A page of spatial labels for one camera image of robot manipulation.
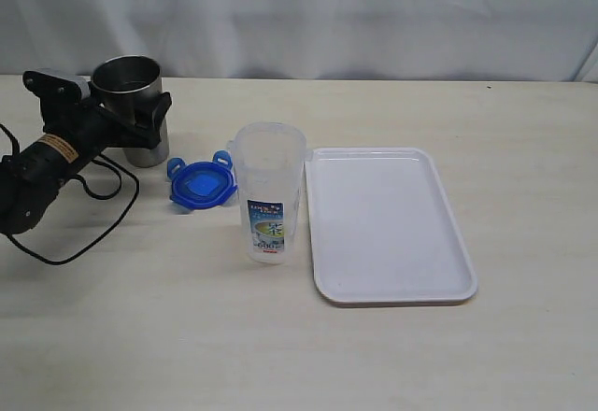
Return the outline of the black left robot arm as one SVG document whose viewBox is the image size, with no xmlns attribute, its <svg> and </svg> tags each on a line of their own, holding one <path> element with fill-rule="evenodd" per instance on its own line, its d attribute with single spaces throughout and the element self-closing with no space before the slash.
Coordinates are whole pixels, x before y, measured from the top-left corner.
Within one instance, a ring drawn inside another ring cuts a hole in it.
<svg viewBox="0 0 598 411">
<path fill-rule="evenodd" d="M 42 100 L 43 135 L 21 149 L 6 126 L 11 152 L 1 159 L 1 233 L 33 229 L 62 186 L 108 148 L 154 149 L 172 105 L 164 92 L 134 109 L 134 119 L 104 108 L 88 97 L 74 104 Z"/>
</svg>

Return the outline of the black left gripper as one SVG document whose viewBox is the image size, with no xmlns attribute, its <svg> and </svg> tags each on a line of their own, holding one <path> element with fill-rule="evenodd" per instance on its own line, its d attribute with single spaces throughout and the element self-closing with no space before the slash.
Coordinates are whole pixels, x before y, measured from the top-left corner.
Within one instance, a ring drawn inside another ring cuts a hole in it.
<svg viewBox="0 0 598 411">
<path fill-rule="evenodd" d="M 79 103 L 41 100 L 44 134 L 40 141 L 63 157 L 95 157 L 106 148 L 155 149 L 162 143 L 161 133 L 140 127 L 161 127 L 171 106 L 169 92 L 135 100 L 135 126 L 93 99 Z"/>
</svg>

